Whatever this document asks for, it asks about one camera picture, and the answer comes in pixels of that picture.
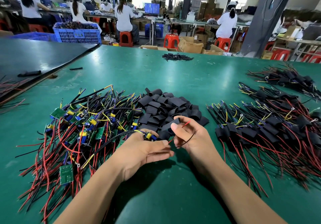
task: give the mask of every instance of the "fingernail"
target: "fingernail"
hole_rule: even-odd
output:
[[[175,130],[175,129],[177,129],[177,126],[178,126],[178,125],[177,125],[176,123],[172,123],[172,124],[171,124],[171,129]]]

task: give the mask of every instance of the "right hand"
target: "right hand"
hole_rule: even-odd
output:
[[[217,152],[210,135],[204,127],[191,118],[184,116],[174,117],[174,119],[177,118],[179,118],[181,123],[178,125],[175,123],[171,124],[171,129],[175,133],[175,146],[178,149],[180,147],[186,149],[199,173],[207,176],[208,169],[213,166],[216,161],[222,161],[221,156]]]

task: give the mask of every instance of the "green tabletop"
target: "green tabletop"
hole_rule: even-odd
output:
[[[262,84],[247,77],[247,70],[261,71],[264,67],[278,64],[269,60],[191,53],[186,53],[194,57],[191,61],[166,61],[162,58],[163,54],[163,51],[101,46],[62,69],[56,79],[45,80],[20,95],[19,100],[25,98],[29,105],[0,115],[2,223],[40,222],[42,215],[39,211],[47,200],[46,196],[38,200],[27,214],[24,211],[17,213],[23,203],[17,201],[17,197],[30,188],[33,180],[31,175],[19,177],[18,170],[32,165],[35,154],[19,158],[14,156],[35,148],[15,146],[39,143],[37,138],[41,136],[36,131],[43,131],[46,123],[50,122],[49,114],[59,106],[61,98],[69,102],[80,87],[87,88],[88,93],[109,84],[114,84],[115,90],[125,89],[128,93],[141,93],[146,87],[150,90],[161,88],[198,104],[203,115],[210,118],[206,103],[250,101],[249,97],[239,92],[238,82],[252,87]],[[83,67],[83,70],[70,71],[72,67]],[[320,64],[295,63],[295,68],[303,76],[310,75],[321,86]],[[303,95],[301,97],[303,101],[308,99]],[[306,105],[312,109],[318,107],[313,101]],[[223,156],[215,127],[211,119],[206,129]],[[115,219],[116,223],[126,224],[231,222],[230,214],[215,191],[204,182],[199,182],[200,178],[194,175],[186,152],[183,149],[175,152],[176,155],[169,160],[143,166],[119,187],[108,220]],[[321,192],[317,186],[309,186],[309,191],[306,191],[289,176],[281,179],[273,175],[275,169],[266,165],[274,186],[271,189],[265,174],[254,161],[249,161],[249,168],[269,195],[269,198],[264,196],[262,199],[288,223],[321,222]],[[52,223],[57,216],[51,216],[49,222]]]

